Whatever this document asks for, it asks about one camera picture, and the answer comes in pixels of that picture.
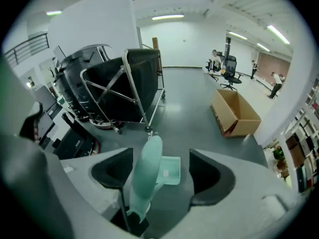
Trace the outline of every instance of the man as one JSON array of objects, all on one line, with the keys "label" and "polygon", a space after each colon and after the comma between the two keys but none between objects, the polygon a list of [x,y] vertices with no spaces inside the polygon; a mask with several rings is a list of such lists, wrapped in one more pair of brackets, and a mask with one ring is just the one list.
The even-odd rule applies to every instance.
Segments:
[{"label": "man", "polygon": [[213,71],[219,71],[219,68],[221,67],[221,60],[220,57],[217,56],[217,51],[213,50],[213,56],[211,57],[212,60],[212,70]]},{"label": "man", "polygon": [[251,61],[251,64],[253,65],[253,70],[251,72],[251,77],[250,79],[254,78],[254,74],[256,73],[256,71],[259,70],[258,65],[256,64],[255,60]]},{"label": "man", "polygon": [[282,83],[282,81],[281,81],[279,75],[278,75],[278,74],[275,74],[275,72],[272,72],[272,73],[271,73],[271,76],[274,77],[276,84],[274,85],[274,88],[273,88],[273,90],[271,91],[271,94],[270,94],[268,97],[269,97],[270,99],[273,99],[274,96],[275,96],[275,94],[277,93],[277,91],[278,91],[279,89],[281,89],[283,83]]}]

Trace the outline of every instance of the ceiling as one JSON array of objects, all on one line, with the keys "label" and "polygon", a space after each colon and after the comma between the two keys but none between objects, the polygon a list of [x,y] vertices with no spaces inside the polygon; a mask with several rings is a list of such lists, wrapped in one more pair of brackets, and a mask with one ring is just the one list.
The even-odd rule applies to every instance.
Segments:
[{"label": "ceiling", "polygon": [[[24,15],[25,18],[46,10],[63,10],[79,0],[33,0]],[[286,0],[193,0],[162,3],[158,9],[136,11],[136,19],[168,13],[198,14],[203,18],[218,17],[226,20],[227,29],[248,38],[247,42],[256,48],[261,43],[274,55],[291,58],[294,46],[294,22],[296,12]],[[289,41],[285,45],[266,27],[273,24]]]}]

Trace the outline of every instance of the ceiling light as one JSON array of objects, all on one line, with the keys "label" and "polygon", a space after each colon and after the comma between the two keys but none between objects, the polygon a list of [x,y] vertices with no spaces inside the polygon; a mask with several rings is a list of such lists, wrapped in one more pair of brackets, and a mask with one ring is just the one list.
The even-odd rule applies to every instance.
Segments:
[{"label": "ceiling light", "polygon": [[273,25],[269,25],[267,28],[277,35],[285,44],[290,44],[290,42]]},{"label": "ceiling light", "polygon": [[245,36],[242,36],[242,35],[240,35],[240,34],[236,34],[236,33],[234,33],[234,32],[229,32],[230,34],[232,34],[232,35],[235,35],[235,36],[237,36],[237,37],[239,37],[239,38],[242,38],[242,39],[244,39],[244,40],[247,40],[247,38],[245,37]]},{"label": "ceiling light", "polygon": [[257,43],[257,45],[261,48],[263,48],[264,50],[267,50],[268,52],[270,51],[269,49],[267,49],[265,46],[261,45],[260,43]]},{"label": "ceiling light", "polygon": [[157,17],[153,17],[152,20],[165,19],[165,18],[184,18],[184,14],[157,16]]},{"label": "ceiling light", "polygon": [[62,13],[60,10],[47,11],[46,15],[56,15]]}]

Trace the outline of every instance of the metal frame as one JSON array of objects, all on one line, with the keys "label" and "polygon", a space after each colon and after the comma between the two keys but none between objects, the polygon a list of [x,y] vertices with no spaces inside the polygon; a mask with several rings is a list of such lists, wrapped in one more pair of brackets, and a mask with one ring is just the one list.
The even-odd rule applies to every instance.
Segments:
[{"label": "metal frame", "polygon": [[[132,71],[131,71],[131,67],[130,67],[130,64],[127,60],[127,55],[129,53],[129,50],[126,49],[124,51],[124,54],[122,55],[122,61],[123,61],[123,66],[121,66],[120,70],[115,74],[115,76],[111,79],[111,81],[108,83],[108,85],[106,87],[104,86],[101,86],[99,84],[96,84],[94,82],[91,82],[91,81],[88,81],[88,80],[85,80],[83,78],[83,74],[87,71],[87,69],[84,69],[81,71],[80,73],[80,78],[82,80],[82,83],[86,89],[86,91],[89,93],[90,97],[92,98],[92,100],[94,101],[94,103],[96,104],[96,106],[99,108],[100,112],[102,113],[102,115],[106,118],[106,120],[111,124],[112,128],[114,129],[115,132],[121,134],[122,132],[112,123],[112,121],[105,115],[105,113],[102,111],[101,107],[99,106],[99,103],[100,101],[103,99],[103,97],[107,94],[107,93],[110,93],[110,94],[113,94],[113,95],[116,95],[120,98],[123,98],[129,102],[132,102],[134,103],[135,105],[138,106],[139,108],[139,111],[140,111],[140,114],[142,116],[142,119],[139,123],[144,123],[146,125],[146,128],[145,128],[145,131],[149,134],[149,135],[152,135],[153,131],[152,131],[152,128],[151,128],[151,124],[152,124],[152,121],[153,121],[153,118],[154,118],[154,115],[155,115],[155,112],[159,106],[159,102],[160,102],[160,99],[161,98],[164,98],[165,97],[165,88],[164,88],[164,78],[163,78],[163,70],[162,70],[162,63],[161,63],[161,55],[160,55],[160,52],[159,52],[159,64],[160,64],[160,69],[161,69],[161,78],[162,78],[162,88],[161,89],[158,89],[158,90],[161,90],[161,93],[160,93],[160,96],[159,96],[159,99],[157,100],[157,103],[156,103],[156,106],[155,106],[155,109],[152,113],[152,116],[151,116],[151,119],[150,121],[147,120],[146,118],[146,115],[145,115],[145,112],[144,112],[144,109],[142,107],[142,103],[141,103],[141,100],[140,100],[140,97],[139,97],[139,94],[137,92],[137,89],[136,89],[136,86],[135,86],[135,83],[134,83],[134,80],[133,80],[133,77],[132,77]],[[116,81],[119,79],[119,77],[123,74],[123,73],[126,73],[127,74],[127,77],[128,77],[128,80],[129,80],[129,83],[130,83],[130,87],[131,87],[131,90],[133,92],[133,95],[134,95],[134,99],[132,98],[129,98],[121,93],[118,93],[116,91],[113,91],[111,90],[112,86],[116,83]],[[88,85],[91,85],[93,87],[96,87],[96,88],[99,88],[99,89],[102,89],[103,92],[102,94],[100,95],[100,97],[96,100]]]}]

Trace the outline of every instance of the plastic tray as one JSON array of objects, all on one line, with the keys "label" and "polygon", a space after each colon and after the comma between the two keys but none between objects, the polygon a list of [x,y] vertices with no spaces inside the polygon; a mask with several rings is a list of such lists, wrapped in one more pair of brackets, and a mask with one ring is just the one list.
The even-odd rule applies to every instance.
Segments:
[{"label": "plastic tray", "polygon": [[161,157],[156,183],[167,185],[178,185],[180,183],[180,157]]}]

